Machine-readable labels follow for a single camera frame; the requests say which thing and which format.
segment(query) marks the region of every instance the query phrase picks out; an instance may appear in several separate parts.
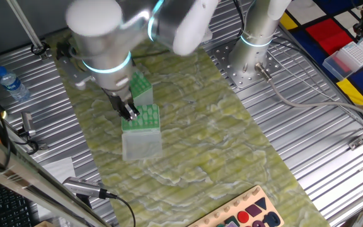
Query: aluminum slotted surface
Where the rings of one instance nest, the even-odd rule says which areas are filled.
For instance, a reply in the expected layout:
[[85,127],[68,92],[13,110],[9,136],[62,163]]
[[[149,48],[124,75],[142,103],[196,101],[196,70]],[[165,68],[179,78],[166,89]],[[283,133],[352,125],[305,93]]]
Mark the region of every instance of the aluminum slotted surface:
[[[49,146],[48,151],[39,151],[32,156],[37,162],[45,165],[71,157],[77,177],[100,180],[53,59],[41,61],[29,50],[30,47],[25,47],[0,56],[0,66],[14,70],[31,92],[29,101],[18,103],[0,85],[0,104],[8,113],[7,121],[19,129],[21,112],[31,112],[37,130],[32,139]],[[115,219],[109,201],[91,199],[91,205],[105,221]]]
[[[244,12],[250,2],[241,1]],[[329,218],[363,194],[363,147],[355,151],[348,147],[348,143],[363,133],[363,125],[339,107],[293,108],[284,105],[262,80],[245,89],[236,87],[212,53],[214,48],[236,39],[239,28],[240,20],[232,0],[221,1],[210,23],[213,39],[203,45],[203,48],[315,206],[325,218]],[[277,35],[285,34],[278,30]],[[310,66],[301,54],[286,47],[277,48],[280,50],[270,48],[270,53],[298,78],[319,91],[321,88],[332,99],[346,102],[334,85]],[[25,47],[0,56],[0,66],[14,69],[32,93],[29,102],[16,103],[0,86],[0,103],[9,113],[9,123],[19,128],[20,112],[30,111],[37,128],[35,139],[49,145],[48,151],[37,153],[33,157],[42,165],[72,157],[77,177],[99,180],[99,173],[53,60],[42,62],[29,49],[30,47]],[[293,102],[328,100],[283,67],[273,73],[272,77],[280,92]],[[108,201],[95,199],[91,204],[105,220],[115,219]],[[363,202],[338,221],[348,218],[362,207]]]

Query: white paper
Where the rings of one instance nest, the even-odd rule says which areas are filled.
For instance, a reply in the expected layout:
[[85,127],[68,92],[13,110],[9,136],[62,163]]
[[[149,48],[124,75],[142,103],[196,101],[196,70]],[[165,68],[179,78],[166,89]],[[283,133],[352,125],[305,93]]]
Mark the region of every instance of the white paper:
[[[55,179],[60,183],[64,182],[68,177],[75,177],[74,165],[72,164],[72,158],[64,158],[60,161],[55,161],[44,165],[45,168]],[[44,221],[49,218],[53,218],[55,215],[48,209],[37,204],[38,218],[40,221]]]
[[326,15],[315,3],[307,5],[302,1],[292,1],[288,11],[301,25]]

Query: metal rod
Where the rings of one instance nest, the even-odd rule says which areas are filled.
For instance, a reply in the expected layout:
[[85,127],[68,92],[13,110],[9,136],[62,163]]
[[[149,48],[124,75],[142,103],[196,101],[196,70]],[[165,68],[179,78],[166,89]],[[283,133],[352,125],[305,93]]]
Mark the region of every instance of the metal rod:
[[25,29],[26,33],[28,34],[30,40],[32,41],[32,43],[36,47],[36,49],[37,50],[43,49],[42,42],[40,41],[40,39],[38,39],[35,31],[33,30],[28,19],[26,18],[25,14],[23,13],[22,9],[20,8],[18,2],[16,0],[6,0],[6,1],[8,2],[9,6],[11,7],[13,13],[18,18],[23,29]]

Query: red shape piece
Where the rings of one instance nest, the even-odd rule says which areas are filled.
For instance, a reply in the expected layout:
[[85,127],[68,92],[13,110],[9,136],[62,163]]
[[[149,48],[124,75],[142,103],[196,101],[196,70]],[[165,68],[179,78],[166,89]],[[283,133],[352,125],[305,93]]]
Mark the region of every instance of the red shape piece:
[[329,55],[352,41],[351,37],[331,18],[308,27],[306,31]]
[[249,221],[249,214],[247,212],[240,211],[238,213],[238,221],[240,221],[241,223],[248,222]]

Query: blue shape piece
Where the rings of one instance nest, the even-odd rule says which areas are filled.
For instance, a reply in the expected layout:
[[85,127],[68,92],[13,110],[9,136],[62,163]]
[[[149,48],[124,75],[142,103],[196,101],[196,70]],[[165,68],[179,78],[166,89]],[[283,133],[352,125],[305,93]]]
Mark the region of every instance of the blue shape piece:
[[240,226],[238,220],[234,216],[230,216],[225,220],[225,224],[229,224],[231,222],[234,222],[236,226]]
[[277,227],[281,224],[281,220],[274,212],[264,215],[263,223],[267,223],[269,227]]
[[267,210],[267,205],[265,205],[265,197],[262,197],[261,199],[257,200],[255,204],[263,208],[263,210]]

